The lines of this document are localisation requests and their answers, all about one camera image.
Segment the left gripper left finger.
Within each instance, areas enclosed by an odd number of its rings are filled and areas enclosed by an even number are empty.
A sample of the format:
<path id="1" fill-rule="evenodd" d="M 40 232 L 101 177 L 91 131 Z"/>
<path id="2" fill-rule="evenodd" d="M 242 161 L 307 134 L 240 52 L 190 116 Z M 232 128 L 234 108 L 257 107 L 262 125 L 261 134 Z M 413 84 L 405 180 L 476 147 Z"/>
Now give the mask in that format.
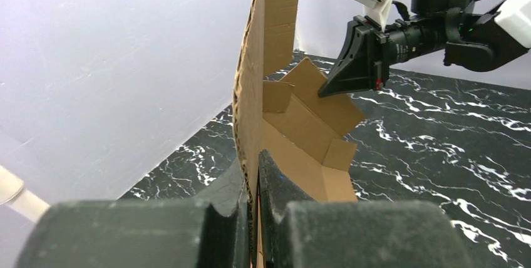
<path id="1" fill-rule="evenodd" d="M 63 202 L 39 220 L 17 267 L 248 267 L 239 163 L 189 198 Z"/>

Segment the brown cardboard box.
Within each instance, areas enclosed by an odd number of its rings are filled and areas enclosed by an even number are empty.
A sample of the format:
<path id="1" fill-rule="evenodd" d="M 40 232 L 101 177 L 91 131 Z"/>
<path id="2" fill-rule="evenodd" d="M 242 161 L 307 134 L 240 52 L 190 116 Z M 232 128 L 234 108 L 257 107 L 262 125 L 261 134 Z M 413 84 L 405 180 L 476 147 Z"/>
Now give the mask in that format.
<path id="1" fill-rule="evenodd" d="M 233 134 L 249 194 L 250 253 L 262 257 L 259 153 L 267 150 L 289 180 L 318 201 L 355 201 L 349 176 L 356 144 L 344 137 L 364 119 L 348 95 L 320 98 L 325 76 L 292 59 L 298 0 L 252 0 L 233 89 Z"/>

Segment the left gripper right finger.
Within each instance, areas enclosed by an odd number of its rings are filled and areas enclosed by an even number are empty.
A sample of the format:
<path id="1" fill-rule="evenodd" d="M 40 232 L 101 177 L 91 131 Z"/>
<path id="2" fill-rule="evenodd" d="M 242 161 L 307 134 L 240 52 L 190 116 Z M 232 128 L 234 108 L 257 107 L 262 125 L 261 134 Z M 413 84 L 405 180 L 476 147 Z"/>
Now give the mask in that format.
<path id="1" fill-rule="evenodd" d="M 450 219 L 435 204 L 318 202 L 259 155 L 265 267 L 471 267 Z"/>

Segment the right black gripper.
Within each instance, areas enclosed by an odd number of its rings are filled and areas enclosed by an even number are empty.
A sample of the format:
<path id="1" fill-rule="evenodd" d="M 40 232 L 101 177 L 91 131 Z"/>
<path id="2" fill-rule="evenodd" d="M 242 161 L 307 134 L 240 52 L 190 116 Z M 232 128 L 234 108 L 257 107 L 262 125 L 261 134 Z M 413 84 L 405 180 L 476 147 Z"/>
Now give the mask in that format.
<path id="1" fill-rule="evenodd" d="M 347 24 L 343 48 L 318 96 L 380 90 L 391 65 L 439 51 L 445 44 L 442 18 L 397 19 L 382 30 L 371 19 L 356 16 Z"/>

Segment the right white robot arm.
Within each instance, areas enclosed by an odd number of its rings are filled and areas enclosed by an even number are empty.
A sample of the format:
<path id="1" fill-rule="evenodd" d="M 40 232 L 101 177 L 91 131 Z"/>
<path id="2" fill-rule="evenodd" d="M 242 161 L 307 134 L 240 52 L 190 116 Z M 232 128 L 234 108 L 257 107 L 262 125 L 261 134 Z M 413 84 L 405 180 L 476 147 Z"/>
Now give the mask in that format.
<path id="1" fill-rule="evenodd" d="M 394 64 L 439 50 L 444 65 L 489 72 L 530 51 L 530 0 L 504 0 L 475 14 L 479 0 L 355 0 L 343 48 L 319 89 L 321 98 L 380 90 Z"/>

